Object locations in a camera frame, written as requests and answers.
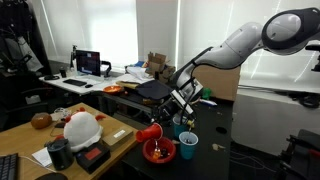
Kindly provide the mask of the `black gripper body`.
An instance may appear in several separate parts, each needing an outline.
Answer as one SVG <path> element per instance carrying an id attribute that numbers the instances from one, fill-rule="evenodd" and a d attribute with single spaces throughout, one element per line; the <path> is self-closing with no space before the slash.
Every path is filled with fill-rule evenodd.
<path id="1" fill-rule="evenodd" d="M 175 115 L 193 118 L 194 110 L 178 91 L 173 90 L 170 98 L 152 111 L 152 121 L 161 123 L 172 119 Z"/>

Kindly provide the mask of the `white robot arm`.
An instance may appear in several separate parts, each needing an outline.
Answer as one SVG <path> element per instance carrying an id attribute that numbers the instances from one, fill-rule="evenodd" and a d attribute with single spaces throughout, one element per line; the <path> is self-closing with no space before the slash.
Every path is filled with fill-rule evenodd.
<path id="1" fill-rule="evenodd" d="M 263 49 L 273 54 L 295 54 L 320 35 L 320 10 L 315 7 L 293 9 L 272 16 L 264 25 L 248 22 L 232 33 L 220 46 L 208 47 L 173 75 L 169 99 L 152 110 L 151 122 L 171 119 L 179 110 L 196 119 L 190 101 L 203 90 L 193 76 L 201 65 L 219 70 L 240 67 L 255 51 Z"/>

